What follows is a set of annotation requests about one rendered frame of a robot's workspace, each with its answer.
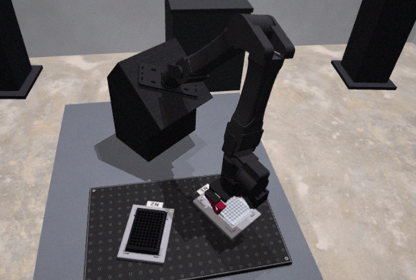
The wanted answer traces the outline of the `white n2 label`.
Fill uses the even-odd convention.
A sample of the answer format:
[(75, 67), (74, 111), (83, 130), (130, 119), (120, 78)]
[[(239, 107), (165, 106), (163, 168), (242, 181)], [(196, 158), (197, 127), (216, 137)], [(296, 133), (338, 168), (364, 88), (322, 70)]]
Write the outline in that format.
[(151, 206), (151, 207), (163, 207), (163, 203), (160, 203), (160, 202), (154, 202), (154, 201), (148, 201), (146, 206)]

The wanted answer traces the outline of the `white label with black text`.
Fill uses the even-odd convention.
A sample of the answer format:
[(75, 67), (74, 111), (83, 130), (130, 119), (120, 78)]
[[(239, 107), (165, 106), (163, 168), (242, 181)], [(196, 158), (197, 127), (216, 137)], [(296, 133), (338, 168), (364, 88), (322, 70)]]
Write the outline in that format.
[(207, 185), (205, 185), (204, 187), (202, 187), (201, 189), (199, 189), (198, 191), (197, 191), (197, 193), (199, 193), (199, 195), (202, 195), (206, 190), (208, 190), (209, 189), (209, 185), (207, 184)]

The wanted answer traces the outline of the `white rectangular frame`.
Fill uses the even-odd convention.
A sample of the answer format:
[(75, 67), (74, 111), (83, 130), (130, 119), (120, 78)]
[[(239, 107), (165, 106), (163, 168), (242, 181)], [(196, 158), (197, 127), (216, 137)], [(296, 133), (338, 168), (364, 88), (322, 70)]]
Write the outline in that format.
[[(137, 208), (143, 208), (143, 209), (154, 209), (154, 210), (165, 210), (167, 212), (166, 222), (164, 226), (164, 231), (162, 235), (162, 241), (161, 246), (159, 250), (159, 255), (148, 255), (143, 253), (133, 253), (125, 251), (127, 240), (129, 238), (129, 233), (132, 228), (133, 220), (135, 218), (135, 214), (137, 211)], [(143, 206), (143, 205), (133, 205), (131, 209), (131, 213), (129, 215), (129, 219), (127, 222), (127, 226), (125, 228), (125, 232), (122, 238), (122, 243), (120, 245), (120, 249), (117, 255), (118, 259), (122, 260), (128, 260), (128, 261), (137, 261), (137, 262), (148, 262), (148, 263), (154, 263), (154, 264), (164, 264), (165, 257), (166, 257), (166, 251), (168, 247), (168, 241), (170, 237), (170, 231), (172, 227), (172, 220), (174, 217), (174, 209), (166, 209), (166, 208), (160, 208), (160, 207), (149, 207), (149, 206)]]

